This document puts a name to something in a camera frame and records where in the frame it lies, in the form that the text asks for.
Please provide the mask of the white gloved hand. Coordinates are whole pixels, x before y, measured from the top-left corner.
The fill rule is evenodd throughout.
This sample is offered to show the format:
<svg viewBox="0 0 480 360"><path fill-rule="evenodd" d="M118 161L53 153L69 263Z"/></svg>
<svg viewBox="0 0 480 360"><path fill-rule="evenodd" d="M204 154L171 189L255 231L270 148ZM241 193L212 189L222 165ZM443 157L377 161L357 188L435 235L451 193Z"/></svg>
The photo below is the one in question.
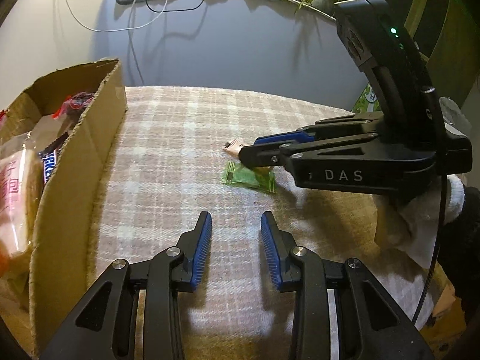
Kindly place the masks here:
<svg viewBox="0 0 480 360"><path fill-rule="evenodd" d="M447 130L467 133L471 124L449 97L439 99ZM465 189L459 175L448 175L444 224L456 219L465 203ZM441 179L430 189L404 205L387 196L373 195L377 207L377 227L374 241L383 249L397 249L422 268L428 268L434 252L439 222Z"/></svg>

